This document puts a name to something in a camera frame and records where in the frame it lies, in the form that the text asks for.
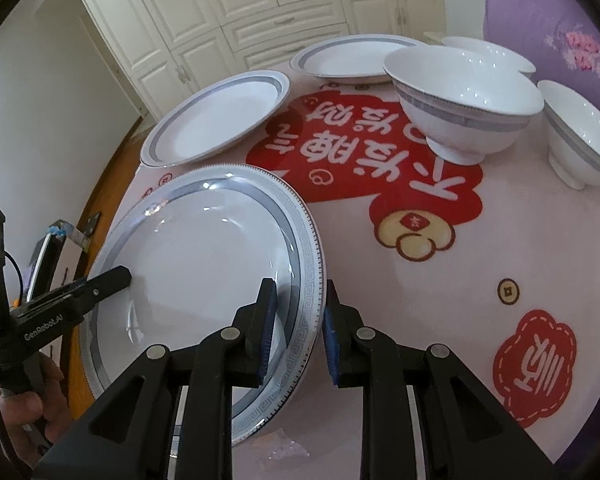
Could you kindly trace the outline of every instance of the finger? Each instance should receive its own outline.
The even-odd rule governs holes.
[[[62,381],[64,379],[62,370],[58,368],[54,360],[42,352],[40,352],[40,368],[45,379],[52,381]]]
[[[58,381],[46,382],[45,391],[42,393],[42,402],[44,404],[42,415],[49,422],[53,422],[64,413],[69,412],[69,405],[62,394]]]
[[[8,426],[7,434],[13,444],[18,458],[22,460],[29,467],[33,468],[40,460],[40,455],[36,451],[32,441],[27,436],[27,432],[24,431],[22,426]]]
[[[0,412],[5,426],[31,424],[42,416],[42,411],[42,399],[34,392],[0,397]]]
[[[46,439],[55,444],[67,432],[74,420],[69,410],[61,413],[53,422],[49,422],[45,428]]]

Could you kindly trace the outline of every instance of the purple cushion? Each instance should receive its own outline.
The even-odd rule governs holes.
[[[576,0],[486,0],[484,39],[535,64],[600,110],[600,34]]]

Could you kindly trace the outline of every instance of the pink tablecloth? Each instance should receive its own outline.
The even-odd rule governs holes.
[[[205,164],[246,161],[292,184],[341,301],[402,344],[450,346],[556,460],[600,396],[600,189],[555,176],[542,116],[463,168],[429,151],[391,85],[277,69],[292,80],[279,114]],[[141,166],[114,224],[198,166]],[[260,439],[280,429],[309,456],[263,466]],[[356,478],[361,439],[362,391],[331,385],[318,341],[292,399],[234,449],[235,477]]]

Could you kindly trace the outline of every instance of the cabinet drawer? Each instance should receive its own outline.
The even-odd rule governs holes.
[[[235,59],[242,70],[260,70],[269,68],[277,63],[288,61],[296,52],[319,41],[346,36],[349,27],[346,23],[330,25],[329,27],[314,28],[296,34],[290,34],[284,43],[267,41],[235,53]]]
[[[225,25],[222,30],[236,52],[287,34],[344,21],[340,0],[309,0],[259,12]]]

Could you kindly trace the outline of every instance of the bowl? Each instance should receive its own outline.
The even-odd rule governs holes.
[[[536,73],[536,66],[526,57],[495,43],[474,38],[462,38],[461,36],[447,36],[442,39],[442,44],[481,54],[485,59],[493,61],[496,65],[507,64],[513,70],[517,70],[528,78]]]
[[[529,79],[468,50],[404,48],[386,57],[384,69],[430,149],[462,166],[511,146],[544,107]]]
[[[549,164],[567,186],[600,186],[600,110],[577,92],[554,81],[538,88],[546,102]]]

